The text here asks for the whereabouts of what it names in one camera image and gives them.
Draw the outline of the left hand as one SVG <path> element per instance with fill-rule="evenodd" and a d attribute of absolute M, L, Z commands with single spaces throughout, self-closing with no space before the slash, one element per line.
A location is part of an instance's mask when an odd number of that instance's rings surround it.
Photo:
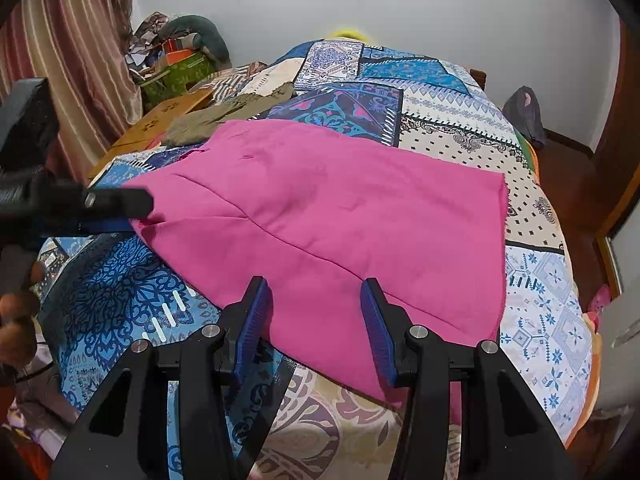
<path fill-rule="evenodd" d="M 1 385 L 8 386 L 15 373 L 27 366 L 37 352 L 34 318 L 40 300 L 30 290 L 44 277 L 44 267 L 35 261 L 29 279 L 18 292 L 1 296 Z"/>

